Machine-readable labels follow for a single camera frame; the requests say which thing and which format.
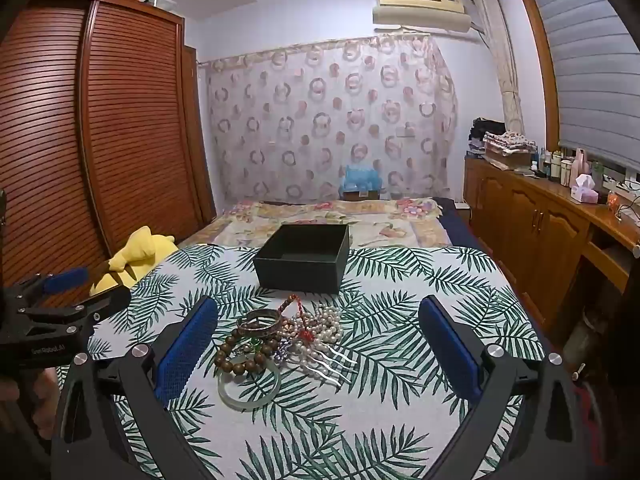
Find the jade bangle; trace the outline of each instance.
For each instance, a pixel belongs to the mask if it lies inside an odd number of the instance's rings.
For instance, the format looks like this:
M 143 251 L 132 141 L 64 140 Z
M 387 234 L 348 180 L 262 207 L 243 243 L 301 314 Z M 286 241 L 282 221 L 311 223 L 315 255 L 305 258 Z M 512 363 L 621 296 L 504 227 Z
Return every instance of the jade bangle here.
M 237 356 L 231 359 L 233 364 L 242 363 L 246 361 L 244 356 Z M 280 385 L 282 384 L 282 378 L 280 377 L 280 369 L 276 366 L 272 360 L 268 360 L 266 364 L 267 369 L 275 376 L 276 381 L 273 385 L 273 390 L 271 390 L 264 397 L 261 397 L 257 400 L 248 400 L 246 402 L 242 400 L 232 399 L 229 397 L 228 393 L 225 390 L 225 376 L 230 376 L 230 373 L 223 372 L 220 370 L 218 374 L 218 394 L 220 395 L 220 400 L 224 402 L 228 407 L 233 408 L 234 410 L 238 410 L 242 412 L 244 410 L 255 410 L 256 408 L 261 408 L 268 402 L 271 402 L 274 397 L 280 391 Z

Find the window blind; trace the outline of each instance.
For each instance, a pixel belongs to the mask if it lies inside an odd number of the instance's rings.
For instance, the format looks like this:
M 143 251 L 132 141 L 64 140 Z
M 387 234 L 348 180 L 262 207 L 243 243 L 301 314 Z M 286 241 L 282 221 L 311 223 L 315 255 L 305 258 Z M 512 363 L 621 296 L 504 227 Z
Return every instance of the window blind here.
M 560 145 L 640 170 L 640 52 L 607 0 L 536 0 L 558 89 Z

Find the beige curtain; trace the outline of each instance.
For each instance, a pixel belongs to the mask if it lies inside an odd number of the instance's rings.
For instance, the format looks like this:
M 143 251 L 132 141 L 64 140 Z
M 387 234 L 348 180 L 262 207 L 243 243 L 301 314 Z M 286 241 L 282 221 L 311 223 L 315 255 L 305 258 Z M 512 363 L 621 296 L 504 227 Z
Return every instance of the beige curtain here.
M 488 38 L 489 48 L 498 71 L 507 130 L 524 135 L 522 109 L 518 95 L 518 76 L 500 3 L 498 0 L 474 0 L 474 3 L 482 18 L 484 33 Z
M 226 198 L 338 198 L 347 166 L 392 198 L 447 196 L 456 93 L 435 40 L 375 36 L 209 63 L 212 134 Z

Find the black box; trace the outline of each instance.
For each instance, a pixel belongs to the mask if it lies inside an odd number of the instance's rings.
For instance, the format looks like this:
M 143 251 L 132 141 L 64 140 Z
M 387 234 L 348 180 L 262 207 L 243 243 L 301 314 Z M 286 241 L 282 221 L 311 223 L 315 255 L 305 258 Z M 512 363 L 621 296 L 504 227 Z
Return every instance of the black box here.
M 284 224 L 254 256 L 264 288 L 337 294 L 349 256 L 349 226 Z

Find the wooden window frame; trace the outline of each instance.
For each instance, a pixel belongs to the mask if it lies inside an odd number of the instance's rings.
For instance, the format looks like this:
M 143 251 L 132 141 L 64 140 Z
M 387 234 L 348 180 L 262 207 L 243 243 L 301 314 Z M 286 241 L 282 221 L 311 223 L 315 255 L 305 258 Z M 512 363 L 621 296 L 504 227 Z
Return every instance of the wooden window frame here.
M 556 87 L 554 62 L 551 58 L 549 41 L 546 37 L 545 26 L 536 0 L 522 1 L 529 15 L 533 37 L 536 40 L 538 58 L 540 59 L 542 86 L 545 93 L 546 149 L 553 152 L 558 149 L 558 141 L 560 139 L 560 113 L 558 111 L 558 88 Z

